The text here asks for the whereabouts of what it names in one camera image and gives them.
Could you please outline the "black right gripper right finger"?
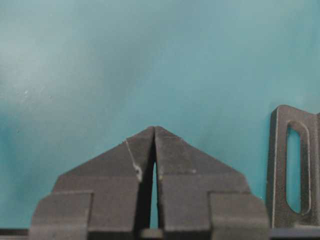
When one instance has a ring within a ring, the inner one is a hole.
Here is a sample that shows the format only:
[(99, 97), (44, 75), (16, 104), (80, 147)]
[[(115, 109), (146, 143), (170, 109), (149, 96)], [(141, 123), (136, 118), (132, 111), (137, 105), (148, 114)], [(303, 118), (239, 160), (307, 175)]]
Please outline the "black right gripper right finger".
[(157, 126), (158, 203), (166, 240), (267, 240), (265, 204), (245, 176)]

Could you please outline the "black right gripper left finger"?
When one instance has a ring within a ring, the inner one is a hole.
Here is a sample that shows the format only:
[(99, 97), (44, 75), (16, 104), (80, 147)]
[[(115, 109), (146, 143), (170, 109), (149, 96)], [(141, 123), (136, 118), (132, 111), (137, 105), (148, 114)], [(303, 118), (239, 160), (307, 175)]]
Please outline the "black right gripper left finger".
[(32, 240), (130, 240), (147, 227), (154, 129), (61, 174), (32, 216)]

